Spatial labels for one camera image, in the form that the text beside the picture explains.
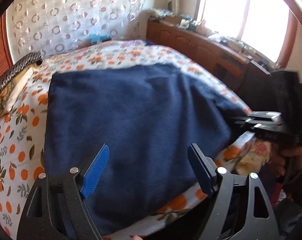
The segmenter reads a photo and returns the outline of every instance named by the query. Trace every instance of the blanket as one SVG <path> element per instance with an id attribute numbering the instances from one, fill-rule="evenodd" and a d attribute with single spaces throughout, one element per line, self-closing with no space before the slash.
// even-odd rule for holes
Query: blanket
<path id="1" fill-rule="evenodd" d="M 110 158 L 89 211 L 102 235 L 154 213 L 196 182 L 187 147 L 214 158 L 242 109 L 171 64 L 56 73 L 49 89 L 44 161 L 50 176 L 79 165 L 100 143 Z"/>

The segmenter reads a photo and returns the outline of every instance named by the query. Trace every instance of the wooden cabinet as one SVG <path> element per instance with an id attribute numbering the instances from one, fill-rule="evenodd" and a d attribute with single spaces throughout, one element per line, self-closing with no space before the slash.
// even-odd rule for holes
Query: wooden cabinet
<path id="1" fill-rule="evenodd" d="M 211 72 L 235 92 L 242 83 L 249 61 L 230 48 L 182 29 L 148 22 L 147 40 L 171 47 Z"/>

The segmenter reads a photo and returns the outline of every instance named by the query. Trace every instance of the bed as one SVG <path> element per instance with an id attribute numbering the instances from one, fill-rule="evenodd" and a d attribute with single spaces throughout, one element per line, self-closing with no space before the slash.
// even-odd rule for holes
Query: bed
<path id="1" fill-rule="evenodd" d="M 16 239 L 19 219 L 30 189 L 38 175 L 45 171 L 45 134 L 51 80 L 63 73 L 134 69 L 137 66 L 147 68 L 156 64 L 177 69 L 183 75 L 205 84 L 245 113 L 250 113 L 249 107 L 222 82 L 168 47 L 147 46 L 139 40 L 109 41 L 44 60 L 40 71 L 28 80 L 10 113 L 0 118 L 0 224 L 12 239 Z M 219 151 L 214 155 L 218 166 L 230 171 L 237 169 L 239 174 L 245 175 L 258 172 L 261 165 L 267 162 L 270 145 L 255 140 L 254 134 L 246 133 Z M 104 239 L 129 240 L 134 235 L 150 235 L 182 217 L 206 198 L 196 182 L 183 192 L 162 208 L 154 210 L 153 214 L 106 234 Z"/>

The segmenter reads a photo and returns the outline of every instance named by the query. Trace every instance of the window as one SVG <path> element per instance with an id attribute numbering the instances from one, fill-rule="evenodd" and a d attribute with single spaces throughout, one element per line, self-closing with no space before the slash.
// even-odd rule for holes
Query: window
<path id="1" fill-rule="evenodd" d="M 283 0 L 200 0 L 197 20 L 224 36 L 235 37 L 279 63 L 289 25 Z"/>

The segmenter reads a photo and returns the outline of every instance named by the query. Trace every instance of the person's hand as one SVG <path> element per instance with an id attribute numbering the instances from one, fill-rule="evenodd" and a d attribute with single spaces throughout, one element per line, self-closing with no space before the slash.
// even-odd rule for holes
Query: person's hand
<path id="1" fill-rule="evenodd" d="M 280 149 L 277 144 L 273 144 L 269 165 L 276 177 L 284 176 L 286 174 L 285 157 L 293 158 L 291 176 L 296 175 L 302 170 L 302 147 Z"/>

